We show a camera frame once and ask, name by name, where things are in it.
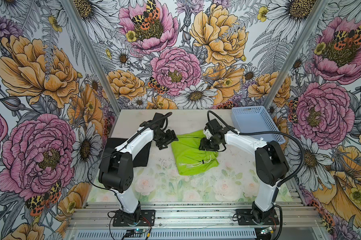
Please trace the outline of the black garment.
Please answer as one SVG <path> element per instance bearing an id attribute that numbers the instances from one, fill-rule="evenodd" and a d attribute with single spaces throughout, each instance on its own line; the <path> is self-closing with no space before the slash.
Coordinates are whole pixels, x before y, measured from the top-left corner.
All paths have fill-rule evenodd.
<path id="1" fill-rule="evenodd" d="M 111 155 L 114 152 L 114 148 L 121 145 L 127 141 L 127 139 L 124 138 L 109 138 L 107 139 L 102 157 L 106 157 L 108 155 Z M 133 167 L 146 167 L 148 163 L 149 158 L 149 152 L 150 152 L 151 142 L 147 143 L 140 152 L 136 155 L 136 157 L 133 159 Z"/>

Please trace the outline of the lime green towel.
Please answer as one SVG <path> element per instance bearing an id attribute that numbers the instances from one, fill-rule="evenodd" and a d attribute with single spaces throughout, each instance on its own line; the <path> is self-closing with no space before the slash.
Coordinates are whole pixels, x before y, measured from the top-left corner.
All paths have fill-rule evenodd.
<path id="1" fill-rule="evenodd" d="M 177 141 L 171 143 L 178 173 L 181 176 L 194 176 L 218 167 L 217 152 L 201 151 L 201 140 L 205 137 L 202 130 L 178 135 Z"/>

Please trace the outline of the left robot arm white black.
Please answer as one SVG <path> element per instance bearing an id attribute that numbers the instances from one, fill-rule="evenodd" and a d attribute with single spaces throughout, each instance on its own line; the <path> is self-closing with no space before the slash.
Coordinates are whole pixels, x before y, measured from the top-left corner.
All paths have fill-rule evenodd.
<path id="1" fill-rule="evenodd" d="M 155 113 L 152 120 L 139 125 L 133 136 L 102 157 L 98 181 L 106 190 L 112 191 L 120 203 L 113 226 L 137 226 L 140 220 L 145 219 L 141 213 L 141 204 L 130 187 L 134 176 L 133 160 L 151 142 L 163 150 L 178 140 L 175 132 L 167 129 L 168 117 L 171 115 L 172 112 L 165 115 Z"/>

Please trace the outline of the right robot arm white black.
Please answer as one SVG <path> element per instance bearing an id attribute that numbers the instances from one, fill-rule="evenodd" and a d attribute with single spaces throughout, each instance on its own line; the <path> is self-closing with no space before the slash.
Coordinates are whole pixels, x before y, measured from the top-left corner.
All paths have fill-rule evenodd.
<path id="1" fill-rule="evenodd" d="M 281 181 L 289 171 L 281 146 L 276 141 L 255 139 L 255 133 L 240 133 L 231 126 L 223 127 L 216 119 L 209 120 L 200 141 L 201 151 L 217 152 L 220 146 L 237 147 L 254 156 L 255 169 L 260 179 L 259 191 L 247 214 L 255 224 L 264 224 L 273 215 Z"/>

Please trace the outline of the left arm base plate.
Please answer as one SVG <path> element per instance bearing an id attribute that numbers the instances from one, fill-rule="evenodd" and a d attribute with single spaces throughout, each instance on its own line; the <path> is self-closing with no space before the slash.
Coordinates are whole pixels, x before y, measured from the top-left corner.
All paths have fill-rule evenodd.
<path id="1" fill-rule="evenodd" d="M 116 211 L 112 217 L 113 227 L 153 227 L 155 222 L 155 210 L 137 210 L 133 214 L 128 214 L 122 210 Z"/>

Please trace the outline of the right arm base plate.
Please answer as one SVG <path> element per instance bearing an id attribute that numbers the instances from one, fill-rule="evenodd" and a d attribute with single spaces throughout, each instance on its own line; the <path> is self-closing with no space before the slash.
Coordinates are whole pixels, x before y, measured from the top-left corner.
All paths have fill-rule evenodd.
<path id="1" fill-rule="evenodd" d="M 279 218 L 273 208 L 267 212 L 262 212 L 257 209 L 236 209 L 235 214 L 240 226 L 279 225 Z"/>

